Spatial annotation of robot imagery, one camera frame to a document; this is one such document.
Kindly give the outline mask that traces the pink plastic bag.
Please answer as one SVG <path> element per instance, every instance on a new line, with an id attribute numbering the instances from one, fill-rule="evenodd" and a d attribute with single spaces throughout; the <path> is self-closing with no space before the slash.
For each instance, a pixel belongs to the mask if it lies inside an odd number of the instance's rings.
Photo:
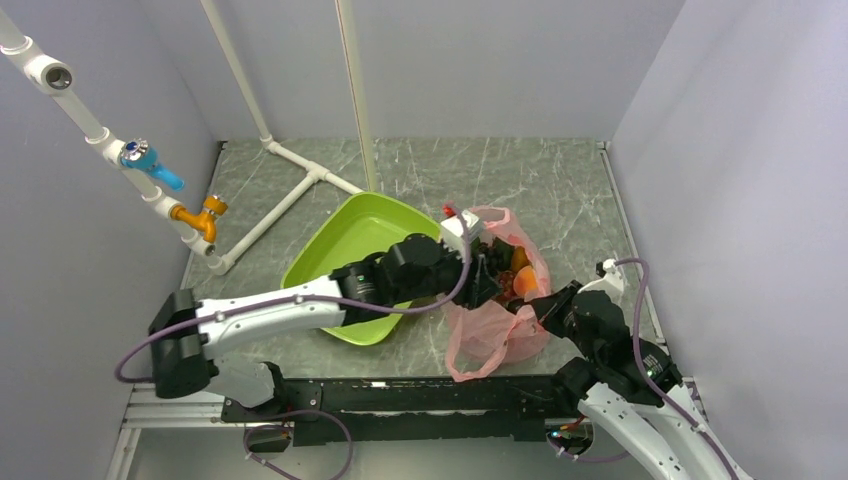
<path id="1" fill-rule="evenodd" d="M 526 291 L 521 298 L 551 294 L 548 265 L 515 214 L 508 208 L 490 206 L 473 207 L 471 212 L 480 218 L 490 237 L 525 249 L 537 288 Z M 485 378 L 504 363 L 526 360 L 540 353 L 549 340 L 548 332 L 538 324 L 529 306 L 511 313 L 494 300 L 473 310 L 449 302 L 443 311 L 451 327 L 445 365 L 456 382 Z"/>

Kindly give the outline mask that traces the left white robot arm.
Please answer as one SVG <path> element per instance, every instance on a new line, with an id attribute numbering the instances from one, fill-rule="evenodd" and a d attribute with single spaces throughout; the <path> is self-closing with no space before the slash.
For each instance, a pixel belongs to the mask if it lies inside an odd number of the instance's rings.
<path id="1" fill-rule="evenodd" d="M 241 345 L 301 330 L 357 325 L 439 296 L 474 309 L 501 291 L 483 253 L 463 240 L 411 234 L 304 284 L 232 299 L 172 293 L 149 327 L 152 382 L 162 399 L 209 392 L 272 420 L 287 406 L 280 368 L 240 363 Z"/>

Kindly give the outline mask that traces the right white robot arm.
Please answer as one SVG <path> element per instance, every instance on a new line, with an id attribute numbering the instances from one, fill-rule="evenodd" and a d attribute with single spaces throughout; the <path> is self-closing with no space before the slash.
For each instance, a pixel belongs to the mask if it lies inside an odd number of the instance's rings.
<path id="1" fill-rule="evenodd" d="M 626 325 L 600 290 L 571 283 L 529 301 L 540 325 L 580 355 L 551 377 L 551 401 L 605 429 L 655 479 L 746 479 L 689 395 L 671 357 Z"/>

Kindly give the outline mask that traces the orange fake fruit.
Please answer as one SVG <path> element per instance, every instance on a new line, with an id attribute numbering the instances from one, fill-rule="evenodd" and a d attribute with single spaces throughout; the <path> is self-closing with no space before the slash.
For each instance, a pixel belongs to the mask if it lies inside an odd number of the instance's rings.
<path id="1" fill-rule="evenodd" d="M 530 265 L 531 260 L 527 255 L 526 249 L 523 246 L 516 246 L 510 259 L 510 270 L 513 273 L 518 273 L 523 268 Z"/>
<path id="2" fill-rule="evenodd" d="M 512 289 L 517 297 L 527 298 L 529 294 L 539 289 L 536 272 L 531 265 L 526 265 L 515 273 Z"/>

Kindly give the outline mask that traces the dark fake grapes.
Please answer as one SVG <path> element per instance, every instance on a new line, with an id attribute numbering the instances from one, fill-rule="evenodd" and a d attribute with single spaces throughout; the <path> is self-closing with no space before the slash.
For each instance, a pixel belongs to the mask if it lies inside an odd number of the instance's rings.
<path id="1" fill-rule="evenodd" d="M 515 298 L 513 289 L 514 272 L 512 270 L 512 258 L 515 248 L 495 238 L 487 250 L 487 265 L 490 275 L 496 280 L 500 292 L 495 300 L 500 304 L 506 304 Z"/>

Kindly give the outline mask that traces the green plastic tray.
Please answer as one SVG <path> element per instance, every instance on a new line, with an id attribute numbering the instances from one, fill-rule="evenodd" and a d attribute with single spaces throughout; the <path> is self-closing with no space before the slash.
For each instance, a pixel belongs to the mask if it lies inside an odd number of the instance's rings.
<path id="1" fill-rule="evenodd" d="M 374 192 L 355 194 L 329 216 L 290 262 L 280 286 L 289 288 L 329 274 L 385 251 L 414 233 L 436 239 L 438 223 L 392 197 Z"/>

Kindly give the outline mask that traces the orange faucet tap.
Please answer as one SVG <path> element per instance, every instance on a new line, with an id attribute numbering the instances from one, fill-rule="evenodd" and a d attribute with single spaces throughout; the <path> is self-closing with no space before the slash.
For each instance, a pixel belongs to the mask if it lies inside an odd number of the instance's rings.
<path id="1" fill-rule="evenodd" d="M 185 223 L 202 235 L 205 242 L 214 244 L 217 239 L 216 222 L 225 214 L 229 205 L 217 195 L 207 196 L 201 210 L 193 214 L 182 204 L 177 204 L 169 211 L 172 220 Z"/>

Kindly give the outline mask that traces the beige vertical pole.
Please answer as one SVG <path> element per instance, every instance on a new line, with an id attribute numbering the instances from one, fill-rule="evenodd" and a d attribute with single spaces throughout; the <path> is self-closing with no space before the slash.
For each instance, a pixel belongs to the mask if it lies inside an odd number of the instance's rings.
<path id="1" fill-rule="evenodd" d="M 362 153 L 366 184 L 369 191 L 378 190 L 376 157 L 373 149 L 373 138 L 370 132 L 368 105 L 365 92 L 364 78 L 358 36 L 351 1 L 334 1 L 342 48 L 347 69 L 354 118 Z"/>

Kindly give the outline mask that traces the blue valve tap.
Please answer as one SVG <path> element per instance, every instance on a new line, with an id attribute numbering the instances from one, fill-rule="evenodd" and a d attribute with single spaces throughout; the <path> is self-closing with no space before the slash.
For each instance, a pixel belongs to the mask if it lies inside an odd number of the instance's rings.
<path id="1" fill-rule="evenodd" d="M 139 170 L 174 191 L 185 187 L 184 180 L 159 160 L 157 150 L 146 140 L 134 139 L 125 143 L 119 159 L 123 166 Z"/>

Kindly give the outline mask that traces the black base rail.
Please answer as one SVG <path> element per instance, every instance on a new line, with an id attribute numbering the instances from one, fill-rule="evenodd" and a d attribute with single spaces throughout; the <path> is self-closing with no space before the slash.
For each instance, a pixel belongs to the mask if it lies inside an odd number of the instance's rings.
<path id="1" fill-rule="evenodd" d="M 286 379 L 280 404 L 249 409 L 226 398 L 225 424 L 291 419 L 296 446 L 352 439 L 406 441 L 509 438 L 542 442 L 579 413 L 548 375 L 495 376 L 457 383 L 449 377 Z"/>

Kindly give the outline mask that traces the white PVC pipe frame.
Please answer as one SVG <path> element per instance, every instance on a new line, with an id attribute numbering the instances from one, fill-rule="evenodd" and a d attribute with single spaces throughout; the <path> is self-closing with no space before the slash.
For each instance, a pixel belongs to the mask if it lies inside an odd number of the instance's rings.
<path id="1" fill-rule="evenodd" d="M 218 252 L 216 242 L 205 242 L 199 232 L 169 217 L 172 207 L 177 204 L 185 205 L 166 194 L 165 191 L 170 189 L 167 185 L 121 164 L 121 149 L 131 140 L 121 140 L 97 120 L 76 95 L 75 74 L 70 66 L 46 54 L 6 13 L 1 15 L 1 54 L 32 85 L 55 102 L 81 131 L 85 142 L 129 181 L 145 204 L 176 231 L 181 241 L 194 255 L 203 260 L 213 274 L 223 275 L 313 186 L 327 183 L 350 195 L 362 193 L 363 190 L 330 168 L 284 147 L 274 138 L 217 3 L 204 1 L 201 7 L 257 128 L 264 151 L 287 160 L 304 172 L 303 178 L 232 248 L 223 253 Z"/>

